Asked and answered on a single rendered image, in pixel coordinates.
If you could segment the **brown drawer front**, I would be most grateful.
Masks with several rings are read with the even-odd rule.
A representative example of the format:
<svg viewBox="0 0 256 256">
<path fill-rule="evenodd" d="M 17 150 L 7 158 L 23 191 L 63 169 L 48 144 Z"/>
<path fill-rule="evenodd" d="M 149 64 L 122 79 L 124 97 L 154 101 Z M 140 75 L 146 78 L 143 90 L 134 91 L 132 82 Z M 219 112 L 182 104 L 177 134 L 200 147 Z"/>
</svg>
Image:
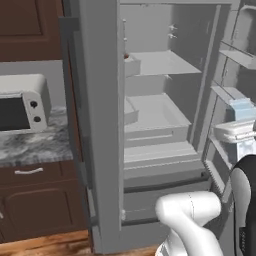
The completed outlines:
<svg viewBox="0 0 256 256">
<path fill-rule="evenodd" d="M 32 175 L 14 174 L 15 170 L 33 170 L 39 167 L 42 167 L 44 171 Z M 0 186 L 28 185 L 52 181 L 61 181 L 64 179 L 75 177 L 75 166 L 71 160 L 51 163 L 37 163 L 28 166 L 0 168 Z"/>
</svg>

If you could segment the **pale blue milk carton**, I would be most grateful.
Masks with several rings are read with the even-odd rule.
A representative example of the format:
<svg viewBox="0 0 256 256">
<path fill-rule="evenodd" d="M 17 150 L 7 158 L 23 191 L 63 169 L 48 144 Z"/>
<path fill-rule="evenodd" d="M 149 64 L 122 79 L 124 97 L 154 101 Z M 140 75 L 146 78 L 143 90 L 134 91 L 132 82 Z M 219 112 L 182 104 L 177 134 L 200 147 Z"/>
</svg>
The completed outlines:
<svg viewBox="0 0 256 256">
<path fill-rule="evenodd" d="M 230 101 L 236 121 L 244 119 L 256 119 L 256 106 L 249 98 L 241 98 Z"/>
</svg>

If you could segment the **grey freezer drawer front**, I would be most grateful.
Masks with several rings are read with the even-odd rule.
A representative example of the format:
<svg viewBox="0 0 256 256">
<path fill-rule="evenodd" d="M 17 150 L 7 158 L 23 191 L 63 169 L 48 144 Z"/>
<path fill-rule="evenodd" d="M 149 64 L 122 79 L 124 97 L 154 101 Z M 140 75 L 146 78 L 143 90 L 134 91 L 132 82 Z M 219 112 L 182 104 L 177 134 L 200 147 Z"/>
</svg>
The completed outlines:
<svg viewBox="0 0 256 256">
<path fill-rule="evenodd" d="M 177 182 L 195 177 L 201 177 L 205 171 L 195 176 L 182 177 L 180 175 L 163 175 L 160 179 L 140 179 L 140 184 L 127 187 L 148 186 L 163 183 Z M 169 233 L 169 229 L 161 224 L 155 213 L 156 201 L 165 195 L 206 191 L 209 189 L 211 179 L 208 181 L 189 184 L 157 191 L 137 192 L 124 194 L 125 220 L 122 222 L 122 248 L 124 250 L 142 248 L 161 243 Z"/>
</svg>

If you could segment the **grey left fridge door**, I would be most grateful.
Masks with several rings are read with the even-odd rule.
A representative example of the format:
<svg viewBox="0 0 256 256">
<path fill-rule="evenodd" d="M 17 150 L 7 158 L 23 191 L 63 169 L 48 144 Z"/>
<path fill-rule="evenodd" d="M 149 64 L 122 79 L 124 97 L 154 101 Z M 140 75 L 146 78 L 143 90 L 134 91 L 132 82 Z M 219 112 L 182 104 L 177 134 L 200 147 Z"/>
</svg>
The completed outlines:
<svg viewBox="0 0 256 256">
<path fill-rule="evenodd" d="M 90 115 L 95 251 L 122 249 L 125 36 L 120 0 L 79 0 Z"/>
</svg>

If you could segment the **brown wall cupboard door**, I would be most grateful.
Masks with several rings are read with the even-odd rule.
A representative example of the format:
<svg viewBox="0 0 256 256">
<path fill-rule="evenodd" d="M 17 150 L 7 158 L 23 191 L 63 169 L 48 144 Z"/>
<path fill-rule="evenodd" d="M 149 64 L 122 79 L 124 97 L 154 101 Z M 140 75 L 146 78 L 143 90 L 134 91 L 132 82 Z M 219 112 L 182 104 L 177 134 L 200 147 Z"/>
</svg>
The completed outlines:
<svg viewBox="0 0 256 256">
<path fill-rule="evenodd" d="M 0 62 L 59 60 L 62 0 L 0 0 Z"/>
</svg>

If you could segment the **grey right fridge door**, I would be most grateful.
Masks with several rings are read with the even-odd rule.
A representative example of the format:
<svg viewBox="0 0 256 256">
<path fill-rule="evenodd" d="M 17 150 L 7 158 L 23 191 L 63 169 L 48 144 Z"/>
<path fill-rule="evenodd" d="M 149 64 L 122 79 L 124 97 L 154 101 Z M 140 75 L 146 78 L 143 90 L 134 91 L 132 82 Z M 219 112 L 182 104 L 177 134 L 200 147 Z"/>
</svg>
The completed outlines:
<svg viewBox="0 0 256 256">
<path fill-rule="evenodd" d="M 241 98 L 249 98 L 256 106 L 256 0 L 239 0 L 231 11 L 218 49 L 200 137 L 212 191 L 228 208 L 233 206 L 231 169 L 242 157 L 256 154 L 256 137 L 239 143 L 222 142 L 215 138 L 213 127 L 236 121 L 230 101 Z"/>
</svg>

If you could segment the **grey fridge crisper drawer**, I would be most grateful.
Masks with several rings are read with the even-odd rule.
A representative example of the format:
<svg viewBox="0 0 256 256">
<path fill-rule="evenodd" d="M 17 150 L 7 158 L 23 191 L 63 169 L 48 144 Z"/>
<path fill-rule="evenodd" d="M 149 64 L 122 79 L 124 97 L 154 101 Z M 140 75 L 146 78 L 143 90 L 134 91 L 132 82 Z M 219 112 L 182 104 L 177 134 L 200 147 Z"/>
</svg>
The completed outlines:
<svg viewBox="0 0 256 256">
<path fill-rule="evenodd" d="M 131 103 L 138 111 L 138 120 L 124 128 L 126 147 L 187 140 L 191 123 L 167 94 L 134 96 Z"/>
</svg>

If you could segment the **grey fridge door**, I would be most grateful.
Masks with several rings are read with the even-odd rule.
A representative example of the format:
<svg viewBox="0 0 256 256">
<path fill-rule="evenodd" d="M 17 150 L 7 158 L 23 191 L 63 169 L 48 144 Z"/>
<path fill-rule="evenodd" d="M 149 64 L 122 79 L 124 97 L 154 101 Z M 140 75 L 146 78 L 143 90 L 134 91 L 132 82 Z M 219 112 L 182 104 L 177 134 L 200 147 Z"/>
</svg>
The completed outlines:
<svg viewBox="0 0 256 256">
<path fill-rule="evenodd" d="M 122 249 L 125 36 L 120 0 L 79 0 L 90 115 L 95 251 Z"/>
<path fill-rule="evenodd" d="M 213 127 L 236 121 L 230 101 L 241 98 L 249 98 L 256 106 L 256 0 L 239 0 L 231 11 L 218 49 L 200 137 L 212 191 L 228 208 L 233 206 L 231 169 L 242 157 L 256 154 L 256 137 L 239 143 L 222 142 L 215 138 Z"/>
</svg>

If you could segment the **grey fridge shelf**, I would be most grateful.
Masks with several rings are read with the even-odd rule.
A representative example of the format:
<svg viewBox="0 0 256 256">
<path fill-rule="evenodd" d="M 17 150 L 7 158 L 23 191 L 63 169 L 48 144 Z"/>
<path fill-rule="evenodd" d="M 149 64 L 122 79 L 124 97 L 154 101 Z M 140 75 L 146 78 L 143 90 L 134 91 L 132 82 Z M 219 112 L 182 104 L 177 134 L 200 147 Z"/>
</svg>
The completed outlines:
<svg viewBox="0 0 256 256">
<path fill-rule="evenodd" d="M 132 56 L 140 61 L 141 76 L 200 73 L 199 69 L 170 50 L 132 53 Z"/>
</svg>

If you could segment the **grey fridge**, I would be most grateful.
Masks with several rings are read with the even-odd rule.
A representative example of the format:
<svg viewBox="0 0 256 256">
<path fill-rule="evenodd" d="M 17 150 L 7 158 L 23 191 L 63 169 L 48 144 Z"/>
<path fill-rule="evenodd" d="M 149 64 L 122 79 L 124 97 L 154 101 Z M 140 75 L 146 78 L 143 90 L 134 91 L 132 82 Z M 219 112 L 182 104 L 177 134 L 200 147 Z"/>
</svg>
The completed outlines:
<svg viewBox="0 0 256 256">
<path fill-rule="evenodd" d="M 210 83 L 218 49 L 231 11 L 239 0 L 121 0 L 125 61 L 124 128 L 138 120 L 131 97 L 165 93 L 191 125 L 183 142 L 126 147 L 123 192 L 140 179 L 163 175 L 195 176 L 210 172 L 202 160 L 200 137 L 209 102 Z M 200 73 L 140 75 L 140 61 L 132 53 L 170 50 Z M 208 190 L 212 191 L 212 178 Z"/>
</svg>

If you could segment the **white toaster oven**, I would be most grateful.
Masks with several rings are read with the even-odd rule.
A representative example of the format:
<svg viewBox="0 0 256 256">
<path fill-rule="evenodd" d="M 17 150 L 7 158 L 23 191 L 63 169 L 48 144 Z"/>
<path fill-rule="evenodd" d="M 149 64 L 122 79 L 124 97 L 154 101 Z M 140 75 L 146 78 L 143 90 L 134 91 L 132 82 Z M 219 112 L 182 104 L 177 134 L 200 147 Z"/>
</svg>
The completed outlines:
<svg viewBox="0 0 256 256">
<path fill-rule="evenodd" d="M 47 80 L 42 74 L 0 76 L 0 134 L 44 131 L 51 108 Z"/>
</svg>

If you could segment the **brown base cupboard door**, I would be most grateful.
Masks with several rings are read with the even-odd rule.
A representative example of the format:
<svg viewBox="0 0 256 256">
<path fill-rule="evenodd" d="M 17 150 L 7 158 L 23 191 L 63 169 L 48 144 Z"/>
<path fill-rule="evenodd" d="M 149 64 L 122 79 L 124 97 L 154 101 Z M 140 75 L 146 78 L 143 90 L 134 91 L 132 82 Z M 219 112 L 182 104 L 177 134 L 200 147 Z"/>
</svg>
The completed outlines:
<svg viewBox="0 0 256 256">
<path fill-rule="evenodd" d="M 0 211 L 5 242 L 86 228 L 76 180 L 0 187 Z"/>
</svg>

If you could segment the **white lidded container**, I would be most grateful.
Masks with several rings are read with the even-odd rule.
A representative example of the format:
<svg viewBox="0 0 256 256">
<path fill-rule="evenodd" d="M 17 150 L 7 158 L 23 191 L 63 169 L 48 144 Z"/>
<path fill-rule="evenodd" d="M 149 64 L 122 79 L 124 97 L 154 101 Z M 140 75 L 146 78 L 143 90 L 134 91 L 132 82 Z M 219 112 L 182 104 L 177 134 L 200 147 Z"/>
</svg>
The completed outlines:
<svg viewBox="0 0 256 256">
<path fill-rule="evenodd" d="M 215 138 L 222 142 L 239 143 L 256 137 L 256 120 L 244 119 L 213 127 Z"/>
</svg>

